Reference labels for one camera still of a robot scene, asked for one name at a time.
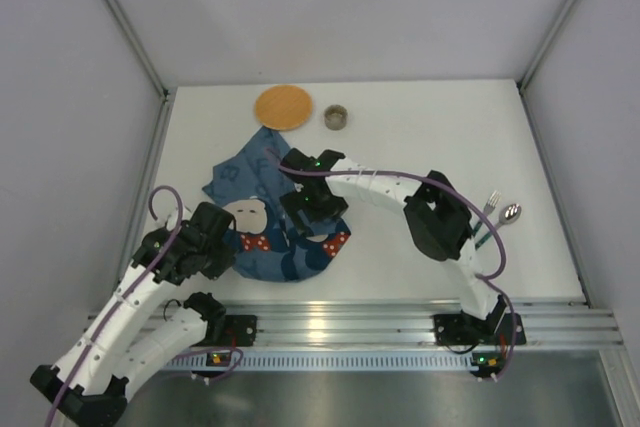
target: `orange round coaster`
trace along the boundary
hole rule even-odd
[[[276,85],[265,90],[255,106],[260,123],[274,130],[300,127],[309,119],[312,110],[311,96],[295,85]]]

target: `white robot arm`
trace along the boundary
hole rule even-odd
[[[280,201],[303,232],[310,233],[310,223],[340,217],[348,207],[344,198],[406,217],[416,247],[442,262],[459,291],[462,313],[434,316],[441,345],[473,345],[495,335],[503,323],[504,300],[478,278],[484,272],[476,261],[470,213],[446,190],[371,174],[334,151],[315,159],[292,149],[280,169],[302,187]],[[432,174],[436,184],[449,189],[444,175]],[[235,251],[227,241],[234,221],[222,208],[201,203],[172,232],[168,224],[145,236],[89,329],[54,365],[41,365],[32,375],[31,383],[52,402],[53,413],[60,410],[80,427],[113,426],[138,389],[171,359],[220,336],[225,308],[211,294],[196,292],[168,322],[132,345],[149,316],[185,279],[202,273],[216,280],[233,265]]]

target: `spoon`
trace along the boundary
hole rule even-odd
[[[496,224],[496,230],[498,230],[503,225],[513,224],[520,218],[520,214],[522,214],[522,207],[520,206],[520,204],[507,205],[500,211],[500,217],[498,218],[498,223]],[[491,232],[487,232],[486,234],[484,234],[482,238],[478,242],[476,242],[476,250],[482,247],[482,245],[490,238]]]

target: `blue cloth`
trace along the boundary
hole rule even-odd
[[[227,233],[237,251],[234,269],[243,277],[295,282],[327,268],[351,231],[343,220],[316,222],[312,236],[297,232],[280,205],[296,186],[278,170],[265,149],[280,158],[289,151],[282,136],[262,127],[231,159],[213,167],[213,180],[202,190],[236,218],[238,234]]]

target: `fork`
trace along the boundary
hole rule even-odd
[[[497,190],[494,190],[493,193],[487,199],[487,203],[484,204],[482,213],[487,216],[491,215],[492,212],[495,210],[496,205],[498,205],[498,202],[500,202],[500,197],[502,197],[502,194]],[[473,232],[471,235],[475,237],[478,231],[480,230],[480,227],[482,227],[482,221],[478,219],[478,221],[476,222],[476,225],[473,226]]]

